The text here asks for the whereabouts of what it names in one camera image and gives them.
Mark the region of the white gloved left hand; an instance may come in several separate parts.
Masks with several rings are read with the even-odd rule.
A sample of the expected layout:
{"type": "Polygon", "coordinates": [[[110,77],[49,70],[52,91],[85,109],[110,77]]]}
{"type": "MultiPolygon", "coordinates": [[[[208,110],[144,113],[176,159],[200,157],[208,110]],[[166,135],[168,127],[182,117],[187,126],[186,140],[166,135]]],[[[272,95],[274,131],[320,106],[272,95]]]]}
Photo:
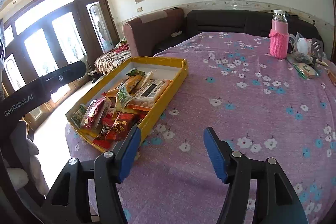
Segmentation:
{"type": "Polygon", "coordinates": [[[10,148],[14,151],[9,152],[9,156],[5,157],[5,166],[14,189],[19,190],[32,182],[38,193],[46,196],[49,193],[49,187],[37,158],[38,147],[26,138],[10,140],[10,148]]]}

